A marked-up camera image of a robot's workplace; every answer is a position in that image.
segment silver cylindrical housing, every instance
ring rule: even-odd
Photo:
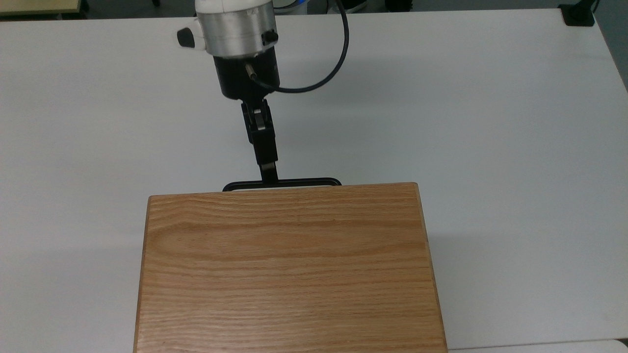
[[[277,32],[273,3],[229,13],[198,13],[207,52],[215,57],[251,57],[275,45],[265,34]]]

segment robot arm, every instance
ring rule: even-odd
[[[338,64],[321,82],[302,89],[279,87],[274,45],[279,36],[272,0],[196,0],[197,18],[177,33],[183,47],[205,50],[214,57],[222,93],[242,101],[249,142],[265,185],[277,184],[278,160],[271,112],[265,97],[275,91],[308,92],[338,72],[349,46],[347,15],[340,0],[345,45]]]

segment black cable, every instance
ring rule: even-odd
[[[253,82],[255,82],[256,84],[260,85],[261,87],[267,89],[267,90],[273,90],[273,91],[277,91],[277,92],[282,92],[282,93],[304,93],[304,92],[309,92],[309,91],[313,91],[323,85],[325,85],[327,82],[331,81],[331,79],[336,76],[336,73],[338,73],[338,71],[340,70],[340,67],[342,66],[342,63],[344,63],[345,61],[345,57],[347,57],[347,50],[349,49],[349,21],[347,19],[347,12],[345,11],[344,6],[342,6],[342,0],[335,0],[336,4],[338,5],[338,10],[340,11],[340,15],[342,17],[342,26],[344,28],[345,31],[345,42],[342,46],[342,54],[340,54],[340,60],[338,60],[338,63],[336,64],[336,66],[333,68],[333,70],[329,73],[329,75],[327,75],[327,77],[325,77],[324,79],[322,79],[321,81],[308,86],[308,87],[303,87],[303,88],[298,88],[298,89],[289,89],[289,88],[284,88],[284,87],[274,87],[271,86],[269,84],[266,84],[264,82],[262,82],[258,77],[257,74],[255,74],[255,72],[252,71],[249,72],[249,77],[251,78],[251,80]]]

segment wood grain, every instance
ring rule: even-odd
[[[414,183],[153,196],[135,352],[446,352]]]

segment white table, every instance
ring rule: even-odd
[[[451,349],[628,336],[628,95],[554,9],[350,16],[273,94],[283,178],[419,183]],[[189,19],[0,23],[0,351],[130,352],[146,200],[258,179]],[[338,16],[278,18],[285,86]]]

